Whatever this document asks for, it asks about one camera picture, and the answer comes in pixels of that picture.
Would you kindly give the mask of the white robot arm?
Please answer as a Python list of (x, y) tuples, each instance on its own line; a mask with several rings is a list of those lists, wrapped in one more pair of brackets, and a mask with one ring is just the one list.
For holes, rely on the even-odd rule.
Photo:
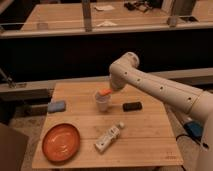
[(148, 74), (137, 69), (139, 57), (127, 52), (109, 66), (110, 88), (129, 84), (179, 109), (203, 126), (196, 171), (213, 171), (213, 94), (202, 89)]

